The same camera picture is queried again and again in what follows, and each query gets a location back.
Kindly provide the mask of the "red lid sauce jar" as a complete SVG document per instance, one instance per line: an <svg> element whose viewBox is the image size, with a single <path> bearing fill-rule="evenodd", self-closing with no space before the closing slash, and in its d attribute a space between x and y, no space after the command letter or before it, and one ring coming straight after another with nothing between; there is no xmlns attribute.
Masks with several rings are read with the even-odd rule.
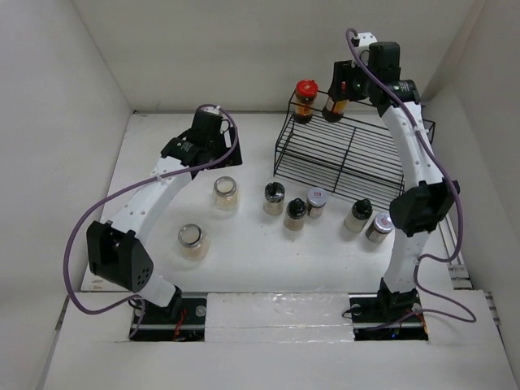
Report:
<svg viewBox="0 0 520 390"><path fill-rule="evenodd" d="M339 122L345 112L348 99L345 81L333 83L327 91L327 100L322 109L323 118L330 123Z"/></svg>
<svg viewBox="0 0 520 390"><path fill-rule="evenodd" d="M298 124L307 124L313 117L313 105L319 93L319 86L314 80L300 80L296 84L293 117Z"/></svg>

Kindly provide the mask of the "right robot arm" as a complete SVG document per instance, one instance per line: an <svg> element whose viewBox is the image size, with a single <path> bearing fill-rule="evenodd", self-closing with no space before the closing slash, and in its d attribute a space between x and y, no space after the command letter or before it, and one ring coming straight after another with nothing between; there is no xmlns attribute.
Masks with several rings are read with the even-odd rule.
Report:
<svg viewBox="0 0 520 390"><path fill-rule="evenodd" d="M404 191L389 206L396 229L390 263L375 303L360 306L363 314L375 315L377 328L384 328L419 314L417 277L426 258L423 250L450 209L462 208L460 187L433 154L416 84L401 79L400 46L351 28L346 39L353 57L335 64L340 85L332 96L370 101L392 136L404 175Z"/></svg>

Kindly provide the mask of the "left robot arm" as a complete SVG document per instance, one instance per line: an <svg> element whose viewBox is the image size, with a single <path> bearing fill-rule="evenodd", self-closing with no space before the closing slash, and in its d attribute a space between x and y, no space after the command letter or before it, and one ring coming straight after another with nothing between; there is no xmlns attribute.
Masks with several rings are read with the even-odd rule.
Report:
<svg viewBox="0 0 520 390"><path fill-rule="evenodd" d="M91 273L152 304L163 322L176 320L181 291L154 269L145 242L177 193L199 171L239 164L234 120L220 106L198 107L190 128L163 147L149 179L105 223L94 221L87 228Z"/></svg>

